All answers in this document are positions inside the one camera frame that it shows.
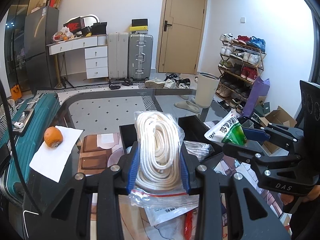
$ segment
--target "red sneaker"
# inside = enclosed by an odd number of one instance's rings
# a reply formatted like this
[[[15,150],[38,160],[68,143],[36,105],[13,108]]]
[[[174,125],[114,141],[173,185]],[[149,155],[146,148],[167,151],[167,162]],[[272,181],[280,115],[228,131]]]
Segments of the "red sneaker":
[[[247,79],[248,75],[249,75],[249,67],[243,67],[240,76],[244,79]]]
[[[254,68],[250,68],[248,69],[248,72],[249,73],[248,73],[247,80],[253,83],[258,76],[257,70]]]
[[[246,45],[247,44],[246,42],[249,40],[250,40],[249,37],[239,35],[237,39],[233,40],[233,42]]]

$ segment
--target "blue sneaker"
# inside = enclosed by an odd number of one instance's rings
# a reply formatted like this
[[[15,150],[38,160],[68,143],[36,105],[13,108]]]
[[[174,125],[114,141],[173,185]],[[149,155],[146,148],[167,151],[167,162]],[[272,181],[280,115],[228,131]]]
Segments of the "blue sneaker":
[[[263,39],[258,39],[252,36],[250,41],[247,41],[247,45],[261,49],[262,52],[266,52],[266,42]]]

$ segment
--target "green and white packet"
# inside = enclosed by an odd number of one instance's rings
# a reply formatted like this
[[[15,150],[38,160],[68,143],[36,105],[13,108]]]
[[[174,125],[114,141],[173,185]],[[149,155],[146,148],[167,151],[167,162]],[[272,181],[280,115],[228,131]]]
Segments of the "green and white packet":
[[[237,119],[236,110],[231,110],[219,123],[205,133],[209,141],[244,145],[247,138]]]

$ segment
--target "suitcase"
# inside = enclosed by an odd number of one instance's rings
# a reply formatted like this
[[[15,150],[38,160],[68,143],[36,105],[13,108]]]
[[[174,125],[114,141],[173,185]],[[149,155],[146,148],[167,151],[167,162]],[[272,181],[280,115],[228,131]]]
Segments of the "suitcase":
[[[57,94],[36,95],[32,100],[26,101],[12,118],[18,121],[22,113],[33,109],[33,116],[23,136],[15,136],[16,151],[19,160],[21,172],[24,175],[25,182],[28,180],[30,167],[29,164],[33,155],[39,149],[43,142],[44,131],[50,126],[52,120],[60,108]],[[8,131],[5,132],[0,146],[8,144]],[[13,160],[3,169],[0,178],[1,193],[12,203],[22,206],[24,190]]]
[[[130,79],[149,80],[151,72],[152,47],[152,35],[130,35],[128,64],[128,77]]]
[[[128,77],[129,33],[108,34],[108,75],[111,79]]]

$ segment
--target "refrigerator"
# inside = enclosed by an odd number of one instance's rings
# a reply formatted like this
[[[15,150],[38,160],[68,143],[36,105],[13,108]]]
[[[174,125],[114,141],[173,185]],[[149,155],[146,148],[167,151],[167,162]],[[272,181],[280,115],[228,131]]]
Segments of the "refrigerator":
[[[24,29],[24,49],[26,70],[30,89],[34,93],[39,88],[54,88],[57,74],[54,56],[49,55],[47,45],[58,30],[59,10],[46,6],[26,17]]]

